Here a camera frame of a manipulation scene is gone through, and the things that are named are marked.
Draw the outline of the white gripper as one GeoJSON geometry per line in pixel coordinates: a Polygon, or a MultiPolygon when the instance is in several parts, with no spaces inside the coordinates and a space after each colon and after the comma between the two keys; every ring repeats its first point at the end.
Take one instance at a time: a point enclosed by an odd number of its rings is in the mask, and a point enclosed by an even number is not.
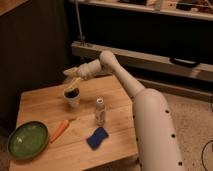
{"type": "Polygon", "coordinates": [[[65,70],[63,72],[64,75],[68,77],[72,77],[72,78],[75,77],[66,88],[66,91],[73,91],[74,89],[78,87],[82,79],[83,80],[91,79],[98,72],[99,72],[99,65],[89,64],[89,63],[85,63],[80,65],[79,67],[73,67],[73,68],[65,70]]]}

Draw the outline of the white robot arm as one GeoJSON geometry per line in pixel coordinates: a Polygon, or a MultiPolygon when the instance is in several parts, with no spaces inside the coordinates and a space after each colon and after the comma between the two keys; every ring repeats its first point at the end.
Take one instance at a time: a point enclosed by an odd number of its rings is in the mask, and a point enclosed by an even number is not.
{"type": "Polygon", "coordinates": [[[181,150],[168,103],[159,91],[146,88],[126,69],[115,55],[102,51],[99,58],[78,67],[67,69],[71,77],[68,90],[81,81],[89,80],[102,71],[112,73],[132,101],[132,113],[142,171],[185,171],[181,150]]]}

